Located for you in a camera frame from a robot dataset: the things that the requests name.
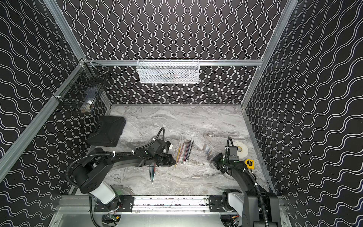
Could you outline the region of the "black plastic case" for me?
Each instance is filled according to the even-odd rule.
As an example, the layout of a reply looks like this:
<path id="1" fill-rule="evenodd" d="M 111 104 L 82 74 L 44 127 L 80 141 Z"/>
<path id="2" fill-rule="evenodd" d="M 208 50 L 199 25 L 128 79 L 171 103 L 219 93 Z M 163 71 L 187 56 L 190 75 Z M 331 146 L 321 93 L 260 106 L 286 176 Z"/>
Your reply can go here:
<path id="1" fill-rule="evenodd" d="M 93 146 L 116 147 L 126 119 L 121 116 L 101 116 L 95 130 L 90 133 L 87 143 Z"/>

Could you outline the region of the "aluminium left side rail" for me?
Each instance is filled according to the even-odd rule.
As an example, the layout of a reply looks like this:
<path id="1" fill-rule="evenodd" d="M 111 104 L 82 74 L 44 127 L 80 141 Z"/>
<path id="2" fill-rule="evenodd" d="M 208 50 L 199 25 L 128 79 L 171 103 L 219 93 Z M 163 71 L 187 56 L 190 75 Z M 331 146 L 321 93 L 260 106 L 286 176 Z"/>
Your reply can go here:
<path id="1" fill-rule="evenodd" d="M 13 168 L 17 160 L 29 146 L 34 137 L 38 134 L 50 115 L 59 105 L 58 97 L 66 90 L 66 88 L 72 83 L 77 76 L 78 72 L 83 69 L 85 60 L 81 59 L 74 67 L 73 71 L 64 80 L 60 87 L 54 92 L 51 98 L 47 101 L 40 112 L 35 116 L 32 122 L 21 133 L 17 140 L 7 150 L 7 152 L 1 158 L 1 180 L 3 180 L 8 172 Z"/>

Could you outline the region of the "white tape roll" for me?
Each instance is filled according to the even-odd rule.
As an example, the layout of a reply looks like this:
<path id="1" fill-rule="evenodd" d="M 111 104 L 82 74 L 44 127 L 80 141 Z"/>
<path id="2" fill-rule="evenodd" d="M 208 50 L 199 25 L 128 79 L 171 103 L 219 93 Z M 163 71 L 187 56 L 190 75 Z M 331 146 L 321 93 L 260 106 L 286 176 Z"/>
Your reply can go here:
<path id="1" fill-rule="evenodd" d="M 237 156 L 240 160 L 248 156 L 249 150 L 245 143 L 241 141 L 235 141 L 233 144 L 237 147 Z"/>

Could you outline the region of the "yellow tape measure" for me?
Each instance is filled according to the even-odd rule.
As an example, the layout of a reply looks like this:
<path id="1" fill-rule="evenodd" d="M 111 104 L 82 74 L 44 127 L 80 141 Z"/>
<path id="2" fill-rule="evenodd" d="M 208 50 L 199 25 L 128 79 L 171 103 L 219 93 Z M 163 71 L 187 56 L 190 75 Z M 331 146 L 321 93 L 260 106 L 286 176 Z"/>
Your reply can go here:
<path id="1" fill-rule="evenodd" d="M 252 159 L 246 159 L 244 162 L 245 162 L 245 164 L 246 164 L 246 166 L 247 166 L 248 169 L 253 170 L 255 168 L 255 162 L 254 162 L 254 160 L 252 160 Z"/>

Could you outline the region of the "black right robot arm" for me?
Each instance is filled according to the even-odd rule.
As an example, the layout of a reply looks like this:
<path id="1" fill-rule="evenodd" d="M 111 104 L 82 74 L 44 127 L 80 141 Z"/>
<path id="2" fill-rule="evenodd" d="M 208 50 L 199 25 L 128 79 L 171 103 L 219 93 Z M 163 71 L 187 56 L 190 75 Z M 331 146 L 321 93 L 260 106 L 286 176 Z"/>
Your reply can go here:
<path id="1" fill-rule="evenodd" d="M 219 153 L 212 159 L 215 168 L 231 176 L 241 188 L 224 191 L 224 209 L 238 213 L 239 227 L 281 227 L 277 195 L 260 186 L 247 164 L 239 160 L 237 151 L 233 139 L 228 137 L 225 154 Z"/>

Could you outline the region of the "clear blue pencil cap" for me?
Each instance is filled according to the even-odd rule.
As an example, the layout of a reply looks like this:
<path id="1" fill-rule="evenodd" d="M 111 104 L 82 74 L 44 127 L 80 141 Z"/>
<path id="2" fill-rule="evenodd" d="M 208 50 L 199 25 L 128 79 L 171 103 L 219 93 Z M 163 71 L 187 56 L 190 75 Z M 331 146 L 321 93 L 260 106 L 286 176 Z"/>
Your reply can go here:
<path id="1" fill-rule="evenodd" d="M 212 157 L 212 149 L 208 148 L 206 150 L 206 154 L 207 154 L 207 160 L 210 161 L 213 157 Z"/>

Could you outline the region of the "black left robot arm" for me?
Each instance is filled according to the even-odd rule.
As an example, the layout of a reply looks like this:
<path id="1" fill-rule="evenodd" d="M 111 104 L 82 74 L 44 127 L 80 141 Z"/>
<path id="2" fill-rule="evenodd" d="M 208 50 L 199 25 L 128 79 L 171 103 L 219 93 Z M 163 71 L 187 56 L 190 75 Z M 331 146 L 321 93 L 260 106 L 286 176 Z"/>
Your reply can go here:
<path id="1" fill-rule="evenodd" d="M 116 169 L 127 167 L 170 167 L 176 164 L 169 153 L 172 144 L 165 140 L 162 127 L 150 143 L 137 147 L 131 152 L 108 152 L 96 148 L 68 165 L 66 179 L 69 184 L 80 189 L 83 194 L 97 198 L 102 204 L 118 206 L 118 194 L 104 182 L 107 174 Z"/>

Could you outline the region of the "aluminium corner post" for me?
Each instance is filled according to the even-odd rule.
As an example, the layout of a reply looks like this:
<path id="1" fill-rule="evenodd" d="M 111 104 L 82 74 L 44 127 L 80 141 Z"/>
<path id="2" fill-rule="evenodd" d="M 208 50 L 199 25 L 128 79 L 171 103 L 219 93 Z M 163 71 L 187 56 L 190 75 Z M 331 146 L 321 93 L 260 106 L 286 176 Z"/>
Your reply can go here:
<path id="1" fill-rule="evenodd" d="M 74 55 L 78 60 L 86 59 L 86 55 L 83 52 L 79 42 L 77 41 L 70 25 L 68 24 L 61 8 L 59 7 L 57 1 L 55 0 L 44 0 L 44 3 L 50 13 L 52 14 L 57 26 L 60 28 L 64 35 L 65 40 L 68 42 L 70 48 L 72 49 Z"/>
<path id="2" fill-rule="evenodd" d="M 259 83 L 259 80 L 262 77 L 262 74 L 264 72 L 264 70 L 266 69 L 268 62 L 270 61 L 273 52 L 282 36 L 282 33 L 284 32 L 288 21 L 292 15 L 292 13 L 294 12 L 296 6 L 298 4 L 298 0 L 289 0 L 287 1 L 284 10 L 281 12 L 280 18 L 277 22 L 277 25 L 275 27 L 275 30 L 270 38 L 270 41 L 267 45 L 267 48 L 264 52 L 264 55 L 262 56 L 262 65 L 258 67 L 258 69 L 256 70 L 251 83 L 246 91 L 246 94 L 244 96 L 244 99 L 241 103 L 241 108 L 242 109 L 246 109 L 248 106 L 248 103 L 254 93 L 254 90 L 257 88 L 257 85 Z"/>

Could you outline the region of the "aluminium back rail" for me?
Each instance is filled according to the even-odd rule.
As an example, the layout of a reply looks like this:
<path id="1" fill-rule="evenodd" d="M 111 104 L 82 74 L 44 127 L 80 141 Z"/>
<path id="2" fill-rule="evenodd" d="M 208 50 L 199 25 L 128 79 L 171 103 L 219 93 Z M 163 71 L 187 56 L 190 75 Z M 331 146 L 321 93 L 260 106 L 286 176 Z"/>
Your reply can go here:
<path id="1" fill-rule="evenodd" d="M 136 67 L 139 63 L 151 65 L 199 65 L 199 66 L 261 66 L 262 60 L 198 60 L 198 59 L 139 59 L 139 60 L 86 60 L 87 63 L 104 66 Z"/>

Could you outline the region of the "aluminium corner post right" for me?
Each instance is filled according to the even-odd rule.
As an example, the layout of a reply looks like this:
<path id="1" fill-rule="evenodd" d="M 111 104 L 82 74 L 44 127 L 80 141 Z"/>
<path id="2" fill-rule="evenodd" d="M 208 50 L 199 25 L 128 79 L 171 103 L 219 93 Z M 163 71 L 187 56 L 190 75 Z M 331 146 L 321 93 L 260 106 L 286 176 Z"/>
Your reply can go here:
<path id="1" fill-rule="evenodd" d="M 264 52 L 264 55 L 262 56 L 262 65 L 258 67 L 258 69 L 256 70 L 251 83 L 246 91 L 246 94 L 244 96 L 244 99 L 241 103 L 241 108 L 242 109 L 246 109 L 248 106 L 248 103 L 254 93 L 254 90 L 257 88 L 257 85 L 259 83 L 259 80 L 262 77 L 262 74 L 264 72 L 264 70 L 266 69 L 268 62 L 270 61 L 273 52 L 282 36 L 282 33 L 284 32 L 288 21 L 292 15 L 292 13 L 294 12 L 296 6 L 298 4 L 298 0 L 289 0 L 287 1 L 284 10 L 281 12 L 280 18 L 277 22 L 277 25 L 275 27 L 275 30 L 270 38 L 270 41 L 267 45 L 267 48 Z"/>

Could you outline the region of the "black pencil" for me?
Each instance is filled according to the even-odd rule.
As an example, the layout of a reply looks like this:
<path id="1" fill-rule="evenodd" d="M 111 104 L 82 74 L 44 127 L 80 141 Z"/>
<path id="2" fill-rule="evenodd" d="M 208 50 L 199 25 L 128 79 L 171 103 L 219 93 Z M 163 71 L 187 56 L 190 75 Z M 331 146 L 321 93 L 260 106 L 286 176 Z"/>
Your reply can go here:
<path id="1" fill-rule="evenodd" d="M 193 145 L 194 145 L 194 140 L 190 144 L 190 148 L 189 148 L 189 151 L 188 151 L 188 156 L 187 156 L 186 162 L 189 162 L 189 160 L 190 160 Z"/>

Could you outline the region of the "aluminium corner post left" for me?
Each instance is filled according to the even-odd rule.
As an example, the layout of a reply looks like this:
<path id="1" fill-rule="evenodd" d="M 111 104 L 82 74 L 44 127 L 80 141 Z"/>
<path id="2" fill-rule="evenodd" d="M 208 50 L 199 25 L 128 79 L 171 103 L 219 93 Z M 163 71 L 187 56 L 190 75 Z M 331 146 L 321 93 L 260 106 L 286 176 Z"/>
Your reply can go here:
<path id="1" fill-rule="evenodd" d="M 57 26 L 60 28 L 64 35 L 65 40 L 68 42 L 70 48 L 72 49 L 74 55 L 78 60 L 86 59 L 86 55 L 83 52 L 79 42 L 77 41 L 70 25 L 68 24 L 61 8 L 59 7 L 57 1 L 55 0 L 44 0 L 44 3 L 50 13 L 52 14 Z"/>

